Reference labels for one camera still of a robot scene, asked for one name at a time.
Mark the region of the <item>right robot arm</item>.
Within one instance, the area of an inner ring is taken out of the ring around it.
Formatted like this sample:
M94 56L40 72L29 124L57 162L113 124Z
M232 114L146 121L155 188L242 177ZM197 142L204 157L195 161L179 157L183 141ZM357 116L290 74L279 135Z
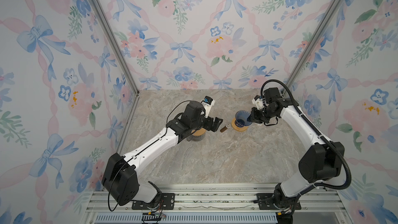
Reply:
M253 99L249 120L270 126L271 119L283 119L306 148L298 172L278 183L270 197L258 197L260 206L294 209L299 198L317 187L346 189L351 173L344 159L345 148L325 136L302 112L291 97L282 97L278 88L268 88Z

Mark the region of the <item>blue glass dripper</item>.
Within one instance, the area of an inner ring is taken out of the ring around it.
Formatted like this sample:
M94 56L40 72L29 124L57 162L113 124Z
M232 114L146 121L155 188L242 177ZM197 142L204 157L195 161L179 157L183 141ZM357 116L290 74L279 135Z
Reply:
M250 121L250 112L244 110L238 111L235 114L234 123L238 128L250 126L252 124L252 122Z

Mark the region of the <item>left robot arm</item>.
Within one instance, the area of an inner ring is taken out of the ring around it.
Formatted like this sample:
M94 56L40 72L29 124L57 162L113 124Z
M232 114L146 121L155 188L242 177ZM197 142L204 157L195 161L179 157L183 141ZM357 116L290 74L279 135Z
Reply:
M209 96L201 102L188 101L184 112L168 121L148 142L124 155L113 154L102 178L108 197L116 200L118 206L137 201L148 204L150 208L158 207L162 191L152 182L139 182L138 177L157 157L199 130L216 132L223 120L210 117L214 104Z

